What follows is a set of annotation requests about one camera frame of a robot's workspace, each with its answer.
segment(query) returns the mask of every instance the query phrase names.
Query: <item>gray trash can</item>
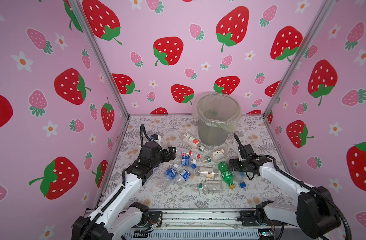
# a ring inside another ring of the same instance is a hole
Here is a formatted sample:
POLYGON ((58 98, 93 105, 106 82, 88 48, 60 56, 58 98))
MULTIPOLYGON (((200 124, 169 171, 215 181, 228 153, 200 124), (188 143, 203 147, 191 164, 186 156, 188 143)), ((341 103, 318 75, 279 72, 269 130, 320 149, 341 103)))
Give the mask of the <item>gray trash can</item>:
POLYGON ((195 102, 193 116, 199 120, 200 140, 209 146, 219 146, 229 132, 236 131, 241 109, 229 95, 209 93, 195 102))

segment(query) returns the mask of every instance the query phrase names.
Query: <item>pink wallpaper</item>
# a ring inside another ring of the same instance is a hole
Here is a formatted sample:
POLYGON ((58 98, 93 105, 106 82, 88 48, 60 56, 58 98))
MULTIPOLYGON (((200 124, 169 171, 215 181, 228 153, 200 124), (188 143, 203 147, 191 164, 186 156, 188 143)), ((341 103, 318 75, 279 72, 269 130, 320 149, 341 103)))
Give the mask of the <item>pink wallpaper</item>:
POLYGON ((3 240, 70 239, 123 126, 73 17, 62 0, 0 1, 3 240))
POLYGON ((335 4, 272 112, 294 175, 329 189, 353 239, 366 239, 365 0, 335 4))
POLYGON ((80 0, 131 114, 192 113, 208 92, 261 113, 322 0, 80 0))

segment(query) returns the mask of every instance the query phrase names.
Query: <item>wall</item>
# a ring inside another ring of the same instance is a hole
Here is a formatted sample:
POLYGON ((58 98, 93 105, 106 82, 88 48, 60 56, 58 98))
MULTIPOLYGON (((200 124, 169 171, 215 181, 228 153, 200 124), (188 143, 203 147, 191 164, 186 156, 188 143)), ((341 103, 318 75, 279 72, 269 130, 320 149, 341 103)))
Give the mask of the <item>wall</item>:
POLYGON ((264 111, 323 2, 80 1, 131 114, 192 113, 214 91, 264 111))
MULTIPOLYGON (((353 239, 366 239, 366 1, 337 2, 310 49, 273 108, 271 127, 294 175, 326 187, 353 239)), ((331 232, 343 234, 343 226, 331 232)))
POLYGON ((60 0, 0 0, 1 240, 70 239, 71 225, 95 204, 92 170, 110 159, 124 122, 84 33, 70 20, 60 0), (107 97, 109 131, 101 117, 107 97))

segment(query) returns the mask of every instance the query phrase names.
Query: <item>plastic bottle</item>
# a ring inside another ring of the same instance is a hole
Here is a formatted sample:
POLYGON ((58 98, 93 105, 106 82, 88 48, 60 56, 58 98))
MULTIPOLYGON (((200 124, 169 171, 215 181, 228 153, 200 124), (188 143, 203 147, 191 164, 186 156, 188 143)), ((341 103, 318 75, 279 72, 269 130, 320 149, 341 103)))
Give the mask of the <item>plastic bottle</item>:
POLYGON ((221 193, 223 192, 223 183, 222 181, 205 181, 204 183, 196 183, 194 184, 195 192, 204 192, 204 193, 221 193))
POLYGON ((234 189, 235 185, 233 185, 233 176, 228 169, 227 163, 222 161, 222 162, 219 162, 219 164, 217 166, 218 166, 219 170, 221 171, 220 176, 222 176, 223 180, 227 183, 228 187, 230 189, 234 189))
POLYGON ((195 175, 198 177, 216 179, 220 176, 220 171, 214 169, 213 167, 196 167, 195 171, 195 175))
POLYGON ((162 178, 158 184, 158 187, 161 189, 166 189, 172 181, 175 179, 177 175, 178 165, 174 164, 167 168, 166 172, 164 173, 164 178, 162 178))

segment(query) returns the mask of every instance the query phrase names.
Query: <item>green plastic bottle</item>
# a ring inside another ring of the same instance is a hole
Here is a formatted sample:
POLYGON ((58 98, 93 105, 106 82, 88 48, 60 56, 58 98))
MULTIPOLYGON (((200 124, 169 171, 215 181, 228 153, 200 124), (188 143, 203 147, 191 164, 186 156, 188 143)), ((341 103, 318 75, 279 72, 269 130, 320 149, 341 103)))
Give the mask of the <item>green plastic bottle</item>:
POLYGON ((219 168, 219 170, 221 172, 220 176, 222 176, 223 180, 228 184, 228 187, 230 189, 234 189, 235 185, 233 185, 233 176, 228 169, 227 163, 224 161, 219 162, 217 167, 219 168))

